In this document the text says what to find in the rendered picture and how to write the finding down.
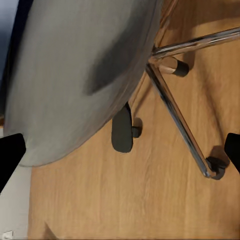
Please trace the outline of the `folder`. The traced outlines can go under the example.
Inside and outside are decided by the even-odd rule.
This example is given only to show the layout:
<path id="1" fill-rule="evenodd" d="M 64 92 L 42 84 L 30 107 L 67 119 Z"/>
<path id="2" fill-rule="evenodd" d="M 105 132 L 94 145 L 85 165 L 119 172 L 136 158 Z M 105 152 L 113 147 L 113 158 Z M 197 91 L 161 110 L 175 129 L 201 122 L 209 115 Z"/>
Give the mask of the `folder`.
<path id="1" fill-rule="evenodd" d="M 0 88 L 19 0 L 0 0 Z"/>

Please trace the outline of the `swivel chair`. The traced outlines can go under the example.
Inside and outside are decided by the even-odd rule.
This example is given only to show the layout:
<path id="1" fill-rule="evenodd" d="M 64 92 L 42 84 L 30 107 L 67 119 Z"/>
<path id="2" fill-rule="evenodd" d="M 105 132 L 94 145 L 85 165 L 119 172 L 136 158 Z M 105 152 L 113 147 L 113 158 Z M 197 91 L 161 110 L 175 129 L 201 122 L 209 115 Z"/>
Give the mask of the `swivel chair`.
<path id="1" fill-rule="evenodd" d="M 131 109 L 146 75 L 206 178 L 227 164 L 205 158 L 161 72 L 184 77 L 176 56 L 232 41 L 240 27 L 160 47 L 179 0 L 18 0 L 3 79 L 3 137 L 21 133 L 17 166 L 61 160 L 112 119 L 111 144 L 130 153 Z"/>

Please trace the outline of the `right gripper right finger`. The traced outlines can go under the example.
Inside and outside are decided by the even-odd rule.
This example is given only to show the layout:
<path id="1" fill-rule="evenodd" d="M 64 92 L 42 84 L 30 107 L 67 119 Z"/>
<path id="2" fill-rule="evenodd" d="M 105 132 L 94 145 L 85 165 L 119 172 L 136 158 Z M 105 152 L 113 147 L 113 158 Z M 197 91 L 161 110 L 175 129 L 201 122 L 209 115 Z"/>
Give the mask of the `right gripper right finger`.
<path id="1" fill-rule="evenodd" d="M 240 173 L 240 135 L 229 133 L 227 135 L 224 151 Z"/>

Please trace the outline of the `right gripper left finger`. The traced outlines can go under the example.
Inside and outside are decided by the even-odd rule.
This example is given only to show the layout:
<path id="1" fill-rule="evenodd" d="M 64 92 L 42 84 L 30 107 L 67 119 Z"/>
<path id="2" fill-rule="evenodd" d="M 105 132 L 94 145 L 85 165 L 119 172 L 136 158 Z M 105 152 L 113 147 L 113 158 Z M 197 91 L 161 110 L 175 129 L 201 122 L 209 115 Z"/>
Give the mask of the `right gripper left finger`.
<path id="1" fill-rule="evenodd" d="M 21 133 L 0 138 L 0 193 L 26 152 Z"/>

